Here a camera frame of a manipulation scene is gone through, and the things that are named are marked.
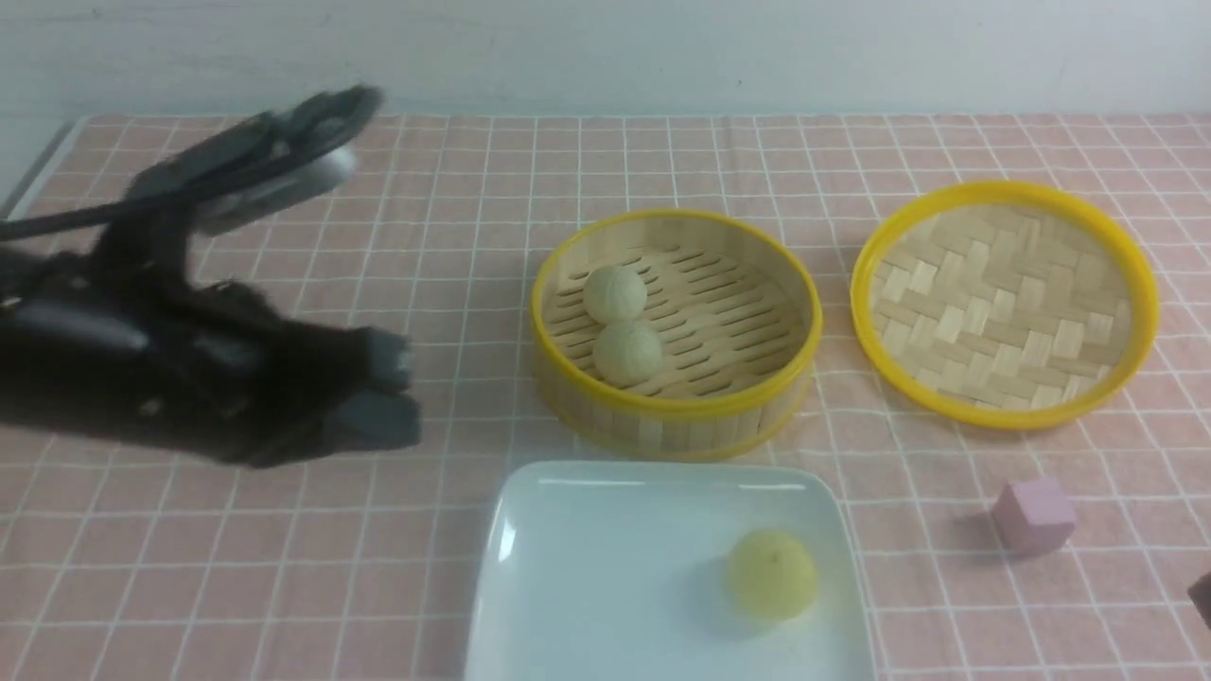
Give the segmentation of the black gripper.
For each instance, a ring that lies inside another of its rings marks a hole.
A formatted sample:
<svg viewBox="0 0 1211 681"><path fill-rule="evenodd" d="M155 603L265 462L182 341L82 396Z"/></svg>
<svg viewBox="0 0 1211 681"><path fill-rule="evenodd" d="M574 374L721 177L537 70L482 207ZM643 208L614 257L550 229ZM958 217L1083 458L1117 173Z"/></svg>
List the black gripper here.
<svg viewBox="0 0 1211 681"><path fill-rule="evenodd" d="M411 340L289 322L254 288L189 277L193 217L113 221L86 253L2 247L2 424L272 468L414 447Z"/></svg>

